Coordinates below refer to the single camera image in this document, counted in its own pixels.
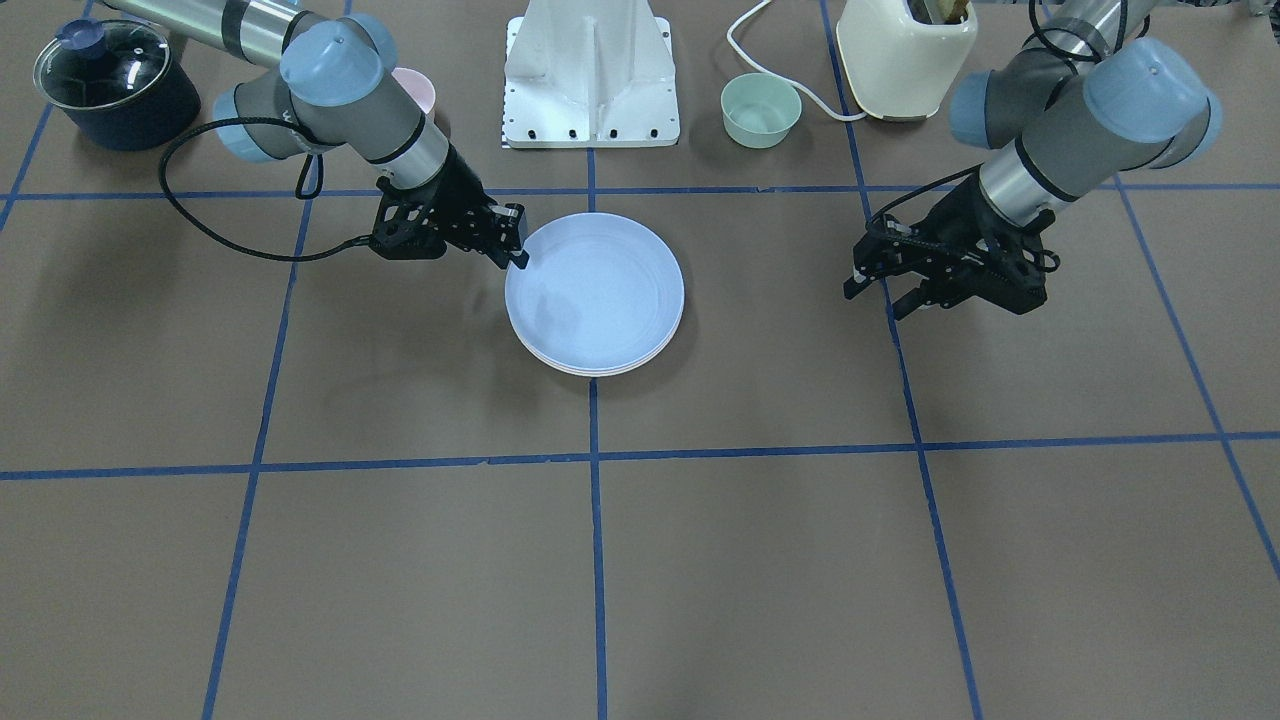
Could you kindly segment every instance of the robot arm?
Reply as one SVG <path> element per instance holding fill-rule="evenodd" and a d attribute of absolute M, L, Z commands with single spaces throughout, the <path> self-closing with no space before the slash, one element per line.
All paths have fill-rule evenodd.
<path fill-rule="evenodd" d="M 1034 3 L 1028 5 L 1034 20 Z M 1156 0 L 1068 0 L 1000 70 L 963 78 L 951 96 L 950 124 L 956 140 L 975 147 L 1004 147 L 1052 106 L 1066 85 L 1117 53 L 1146 19 Z M 1210 106 L 1189 122 L 1146 167 L 1167 168 L 1212 142 L 1221 108 Z"/>
<path fill-rule="evenodd" d="M 379 169 L 383 199 L 370 247 L 387 259 L 435 259 L 447 245 L 524 268 L 525 209 L 489 197 L 457 150 L 392 77 L 397 51 L 375 18 L 337 20 L 284 0 L 111 0 L 114 9 L 269 68 L 225 92 L 214 118 L 278 118 L 280 126 L 218 128 L 248 161 L 351 145 Z"/>
<path fill-rule="evenodd" d="M 1037 47 L 1020 56 L 1044 53 Z M 1021 114 L 1002 120 L 1012 129 L 1010 141 L 961 173 L 968 177 L 922 222 L 897 222 L 886 213 L 892 206 L 872 217 L 854 247 L 847 299 L 876 279 L 915 273 L 924 279 L 893 304 L 897 319 L 920 306 L 952 307 L 973 296 L 1028 313 L 1046 301 L 1046 274 L 1057 269 L 1057 255 L 1044 250 L 1039 237 L 1057 213 L 1120 170 L 1164 167 L 1197 154 L 1221 123 L 1212 92 L 1156 40 L 1134 40 L 1105 61 L 1088 63 L 1087 73 L 1073 65 L 1052 83 L 1043 79 L 1051 74 L 1041 72 L 1046 65 L 1021 67 L 1039 70 L 1027 82 L 1010 78 L 983 90 L 987 108 L 1005 102 L 1005 94 L 1019 96 L 1007 106 L 1021 102 Z M 1050 85 L 1044 109 L 1038 92 Z M 1028 95 L 1041 99 L 1027 102 Z"/>

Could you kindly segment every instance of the white cable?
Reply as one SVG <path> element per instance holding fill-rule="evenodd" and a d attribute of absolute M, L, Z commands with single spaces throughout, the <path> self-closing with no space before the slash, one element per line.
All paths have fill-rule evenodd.
<path fill-rule="evenodd" d="M 804 92 L 805 95 L 808 95 L 809 99 L 813 100 L 814 102 L 817 102 L 818 106 L 822 108 L 822 110 L 824 113 L 827 113 L 828 115 L 831 115 L 831 119 L 840 120 L 842 123 L 851 123 L 854 120 L 860 120 L 860 119 L 865 118 L 867 113 L 858 113 L 856 115 L 841 115 L 840 113 L 832 110 L 831 108 L 827 106 L 826 102 L 822 101 L 820 97 L 818 97 L 808 87 L 800 85 L 799 82 L 796 82 L 796 81 L 794 81 L 794 79 L 791 79 L 788 77 L 780 76 L 778 73 L 776 73 L 776 72 L 765 68 L 764 65 L 756 63 L 755 60 L 753 60 L 751 56 L 746 54 L 746 50 L 742 50 L 742 46 L 740 46 L 737 44 L 737 41 L 733 40 L 733 32 L 737 31 L 737 28 L 742 23 L 745 23 L 751 15 L 754 15 L 755 13 L 759 13 L 760 9 L 764 8 L 765 5 L 768 5 L 769 3 L 773 3 L 773 0 L 762 0 L 759 5 L 751 8 L 741 18 L 733 20 L 733 24 L 728 26 L 728 31 L 724 33 L 724 40 L 728 41 L 730 47 L 732 47 L 733 51 L 737 53 L 737 56 L 742 58 L 742 60 L 748 65 L 751 65 L 753 68 L 755 68 L 756 72 L 764 73 L 767 76 L 773 76 L 773 77 L 776 77 L 776 78 L 778 78 L 781 81 L 786 81 L 788 85 L 791 85 L 791 87 L 794 87 L 794 88 L 799 90 L 800 92 Z"/>

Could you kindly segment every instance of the white metal stand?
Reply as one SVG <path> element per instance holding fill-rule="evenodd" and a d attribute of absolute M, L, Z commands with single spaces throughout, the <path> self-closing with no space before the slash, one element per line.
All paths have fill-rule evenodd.
<path fill-rule="evenodd" d="M 507 24 L 511 147 L 655 147 L 680 138 L 671 23 L 648 0 L 530 0 Z"/>

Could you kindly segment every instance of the mint green bowl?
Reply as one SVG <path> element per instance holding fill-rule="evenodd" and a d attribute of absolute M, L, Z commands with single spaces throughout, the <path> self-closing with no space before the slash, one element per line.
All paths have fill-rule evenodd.
<path fill-rule="evenodd" d="M 800 119 L 800 94 L 785 79 L 748 73 L 724 85 L 721 110 L 724 132 L 739 145 L 773 147 Z"/>

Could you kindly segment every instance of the white plate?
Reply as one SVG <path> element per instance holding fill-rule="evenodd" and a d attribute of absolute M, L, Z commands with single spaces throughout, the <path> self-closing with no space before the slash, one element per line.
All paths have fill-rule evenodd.
<path fill-rule="evenodd" d="M 662 238 L 635 220 L 582 213 L 525 241 L 529 266 L 507 270 L 507 314 L 548 365 L 585 377 L 634 370 L 676 334 L 685 279 Z"/>

